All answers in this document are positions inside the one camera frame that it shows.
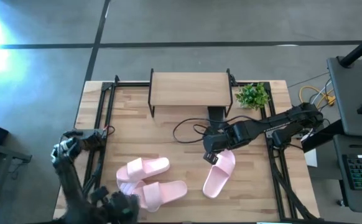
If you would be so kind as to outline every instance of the green plant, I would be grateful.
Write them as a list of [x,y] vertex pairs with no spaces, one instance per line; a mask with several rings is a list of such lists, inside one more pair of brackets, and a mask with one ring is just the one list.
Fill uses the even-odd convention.
[[263,83],[258,83],[256,88],[253,87],[253,84],[239,87],[239,93],[235,94],[235,96],[243,108],[254,108],[256,110],[264,108],[265,104],[269,101],[269,96],[264,89]]

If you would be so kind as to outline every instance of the concrete floor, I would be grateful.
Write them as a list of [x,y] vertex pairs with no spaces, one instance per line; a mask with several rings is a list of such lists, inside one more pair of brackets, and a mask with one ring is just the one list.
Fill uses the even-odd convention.
[[[0,44],[93,43],[104,0],[0,0]],[[362,40],[362,0],[118,0],[112,1],[102,43],[170,41]],[[148,80],[161,72],[219,72],[237,79],[286,80],[288,85],[327,71],[326,59],[355,46],[101,49],[92,80]],[[0,223],[47,221],[58,180],[50,151],[73,126],[91,49],[0,50],[0,126],[7,144],[33,155],[17,180],[8,178]],[[304,85],[322,88],[328,75],[289,89],[299,104]],[[313,94],[306,92],[304,98]],[[323,110],[338,119],[334,106]],[[335,180],[313,179],[322,218],[362,223],[340,208]]]

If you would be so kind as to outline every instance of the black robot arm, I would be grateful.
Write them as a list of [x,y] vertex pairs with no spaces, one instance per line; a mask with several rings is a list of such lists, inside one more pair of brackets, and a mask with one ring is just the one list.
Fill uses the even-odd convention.
[[[83,188],[77,176],[74,160],[81,151],[99,150],[104,146],[106,136],[98,131],[92,133],[70,131],[64,136],[68,139],[60,140],[60,143],[54,146],[51,157],[65,196],[67,211],[62,217],[44,224],[137,223],[139,205],[136,195],[128,196],[115,192],[108,199],[106,196],[109,192],[102,186],[90,195],[91,202],[89,202],[86,196],[92,185],[86,185]],[[96,172],[101,172],[101,170],[101,164],[98,164]],[[98,200],[102,202],[100,207],[95,205]]]
[[203,145],[206,150],[204,158],[215,164],[217,160],[215,154],[225,149],[232,150],[245,146],[260,134],[274,129],[276,130],[272,136],[275,146],[280,146],[295,133],[304,128],[316,128],[322,122],[323,116],[314,105],[302,103],[266,119],[238,121],[233,124],[225,124],[220,129],[209,127],[203,137]]

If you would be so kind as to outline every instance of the pink slipper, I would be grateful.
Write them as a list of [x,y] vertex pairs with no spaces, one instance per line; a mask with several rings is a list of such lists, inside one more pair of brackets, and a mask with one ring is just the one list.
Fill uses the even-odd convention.
[[137,182],[138,180],[165,172],[169,168],[169,160],[165,157],[158,159],[138,158],[121,167],[116,173],[116,178],[123,182]]
[[188,188],[184,181],[176,180],[173,182],[145,185],[135,189],[132,193],[139,196],[141,208],[148,212],[156,212],[161,205],[182,198],[187,194]]
[[231,151],[225,150],[217,157],[217,163],[211,167],[203,186],[203,193],[210,198],[218,196],[235,167],[235,156]]
[[146,185],[145,182],[142,180],[139,180],[137,182],[132,182],[132,183],[127,183],[127,182],[122,182],[120,180],[117,180],[117,183],[118,183],[119,190],[125,195],[131,195],[132,191],[134,189],[143,187]]

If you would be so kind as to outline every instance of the wooden table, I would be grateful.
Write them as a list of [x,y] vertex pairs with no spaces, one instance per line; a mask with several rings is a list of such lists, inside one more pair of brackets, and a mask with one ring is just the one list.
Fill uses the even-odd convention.
[[[285,81],[269,81],[276,113],[291,107]],[[102,82],[86,82],[76,128],[91,129],[94,126]],[[174,142],[172,130],[187,118],[207,118],[204,106],[169,106],[156,108],[151,118],[147,104],[148,87],[117,87],[114,97],[111,125],[116,132],[108,138],[101,184],[110,192],[118,190],[116,171],[127,162],[138,157],[167,157],[170,169],[146,179],[148,184],[183,180],[187,183],[188,194],[180,200],[163,205],[157,212],[141,211],[141,222],[257,222],[278,221],[274,188],[268,163],[264,135],[249,145],[234,150],[236,167],[219,196],[209,199],[202,193],[203,184],[211,165],[202,159],[205,152],[202,142],[179,144]],[[228,118],[245,114],[261,119],[259,111],[246,110],[234,103]],[[198,139],[192,129],[193,123],[181,125],[176,132],[185,141]],[[319,217],[304,154],[293,147],[285,151],[292,188],[312,214]],[[83,182],[88,154],[83,152],[75,166]],[[287,200],[283,192],[285,210]],[[62,190],[58,195],[54,217],[65,212]]]

